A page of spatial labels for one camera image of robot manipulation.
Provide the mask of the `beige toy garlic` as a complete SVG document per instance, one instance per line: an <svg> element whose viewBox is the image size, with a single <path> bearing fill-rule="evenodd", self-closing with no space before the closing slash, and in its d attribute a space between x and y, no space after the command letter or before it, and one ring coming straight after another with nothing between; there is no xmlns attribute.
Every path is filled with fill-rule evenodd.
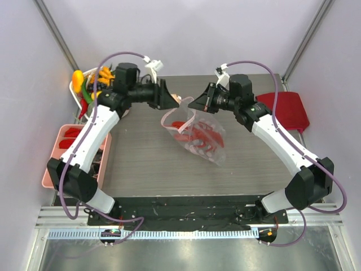
<svg viewBox="0 0 361 271"><path fill-rule="evenodd" d="M171 94L172 98L178 103L181 104L182 97L177 94Z"/></svg>

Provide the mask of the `red plastic lobster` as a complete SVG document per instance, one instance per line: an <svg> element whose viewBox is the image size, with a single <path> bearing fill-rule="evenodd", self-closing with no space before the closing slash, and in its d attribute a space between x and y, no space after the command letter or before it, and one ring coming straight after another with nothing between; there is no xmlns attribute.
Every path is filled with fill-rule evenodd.
<svg viewBox="0 0 361 271"><path fill-rule="evenodd" d="M224 148L223 135L206 121L199 121L185 127L185 129L173 135L179 143L185 143L185 148L197 155L211 157L219 148Z"/></svg>

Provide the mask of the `clear zip top bag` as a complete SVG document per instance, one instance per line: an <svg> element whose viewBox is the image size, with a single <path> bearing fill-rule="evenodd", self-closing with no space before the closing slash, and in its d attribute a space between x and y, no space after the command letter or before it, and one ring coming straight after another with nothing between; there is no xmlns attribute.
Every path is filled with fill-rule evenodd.
<svg viewBox="0 0 361 271"><path fill-rule="evenodd" d="M173 94L179 103L164 114L161 125L187 151L200 156L216 165L223 165L226 160L224 139L226 131L213 115L188 108L193 97L181 98Z"/></svg>

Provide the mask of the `black toy grapes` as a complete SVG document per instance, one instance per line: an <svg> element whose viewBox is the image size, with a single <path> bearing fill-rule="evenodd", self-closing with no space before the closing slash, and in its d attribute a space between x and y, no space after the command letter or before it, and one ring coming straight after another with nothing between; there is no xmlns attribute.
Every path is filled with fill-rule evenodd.
<svg viewBox="0 0 361 271"><path fill-rule="evenodd" d="M99 89L98 83L96 83L96 90ZM87 86L87 92L93 92L94 91L94 82L90 82Z"/></svg>

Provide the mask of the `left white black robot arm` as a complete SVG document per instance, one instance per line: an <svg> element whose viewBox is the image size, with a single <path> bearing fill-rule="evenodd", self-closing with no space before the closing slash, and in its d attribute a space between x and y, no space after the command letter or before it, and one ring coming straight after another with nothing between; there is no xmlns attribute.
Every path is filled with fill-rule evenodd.
<svg viewBox="0 0 361 271"><path fill-rule="evenodd" d="M60 195L67 195L98 210L107 225L114 225L120 218L120 206L98 186L89 173L93 159L111 129L133 103L147 103L156 110L177 108L164 79L157 79L163 66L159 60L146 64L150 80L142 82L140 70L133 63L120 63L110 87L97 97L97 105L72 145L60 158L47 163L52 184Z"/></svg>

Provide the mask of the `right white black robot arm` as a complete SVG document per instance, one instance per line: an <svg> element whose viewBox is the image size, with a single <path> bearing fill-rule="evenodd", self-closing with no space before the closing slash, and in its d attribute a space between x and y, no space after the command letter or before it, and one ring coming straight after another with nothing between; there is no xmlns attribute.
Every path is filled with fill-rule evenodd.
<svg viewBox="0 0 361 271"><path fill-rule="evenodd" d="M259 222L269 222L283 209L303 210L332 192L334 163L329 158L319 159L304 148L273 118L265 104L256 101L247 75L232 75L228 89L210 83L188 106L207 113L232 112L236 121L263 140L289 170L290 183L256 204L254 214Z"/></svg>

